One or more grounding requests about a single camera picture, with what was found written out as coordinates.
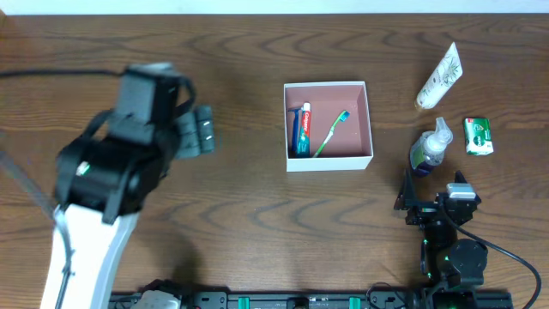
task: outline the toothpaste tube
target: toothpaste tube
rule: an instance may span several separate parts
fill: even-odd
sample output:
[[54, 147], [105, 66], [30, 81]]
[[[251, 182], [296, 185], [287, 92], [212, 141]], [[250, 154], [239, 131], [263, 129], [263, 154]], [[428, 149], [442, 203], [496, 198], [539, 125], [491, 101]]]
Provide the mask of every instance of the toothpaste tube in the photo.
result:
[[299, 131], [298, 148], [296, 156], [298, 158], [309, 158], [310, 154], [310, 138], [311, 138], [311, 103], [303, 104], [303, 112], [301, 116], [301, 130]]

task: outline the black mount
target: black mount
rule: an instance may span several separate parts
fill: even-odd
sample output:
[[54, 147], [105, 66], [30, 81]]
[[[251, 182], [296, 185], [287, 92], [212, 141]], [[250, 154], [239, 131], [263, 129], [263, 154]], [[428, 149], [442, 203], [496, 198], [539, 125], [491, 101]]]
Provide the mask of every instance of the black mount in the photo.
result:
[[[179, 88], [189, 94], [178, 105]], [[112, 224], [141, 210], [173, 159], [214, 150], [212, 110], [191, 111], [191, 81], [170, 64], [129, 66], [114, 110], [100, 112], [57, 158], [55, 197], [63, 207], [78, 204], [103, 212]], [[106, 137], [94, 138], [108, 123]]]

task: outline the hand cream tube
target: hand cream tube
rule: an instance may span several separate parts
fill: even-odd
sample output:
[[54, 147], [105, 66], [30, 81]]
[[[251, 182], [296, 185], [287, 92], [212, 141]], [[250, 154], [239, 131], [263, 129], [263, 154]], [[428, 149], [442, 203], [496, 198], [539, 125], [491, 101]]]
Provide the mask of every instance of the hand cream tube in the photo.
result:
[[425, 86], [419, 91], [418, 97], [415, 100], [416, 108], [422, 110], [435, 107], [462, 74], [462, 63], [460, 62], [454, 42], [435, 71], [432, 72]]

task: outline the blue bottle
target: blue bottle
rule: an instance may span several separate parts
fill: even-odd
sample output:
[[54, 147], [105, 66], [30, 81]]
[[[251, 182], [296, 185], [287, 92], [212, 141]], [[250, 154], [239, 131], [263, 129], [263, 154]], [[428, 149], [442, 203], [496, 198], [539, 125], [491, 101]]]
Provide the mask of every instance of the blue bottle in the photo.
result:
[[413, 174], [417, 177], [425, 177], [439, 166], [444, 159], [444, 150], [452, 142], [452, 138], [452, 131], [444, 122], [444, 118], [437, 118], [437, 129], [424, 132], [410, 148], [410, 165]]

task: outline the white box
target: white box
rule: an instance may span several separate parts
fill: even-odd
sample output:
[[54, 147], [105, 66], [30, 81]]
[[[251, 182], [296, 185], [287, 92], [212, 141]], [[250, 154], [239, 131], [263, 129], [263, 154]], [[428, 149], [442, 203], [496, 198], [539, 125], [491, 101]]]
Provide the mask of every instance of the white box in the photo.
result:
[[[350, 115], [335, 127], [335, 133], [318, 158], [295, 158], [291, 153], [294, 112], [288, 108], [311, 103], [311, 156], [343, 110]], [[374, 157], [370, 113], [364, 82], [305, 82], [284, 85], [287, 172], [365, 169]]]

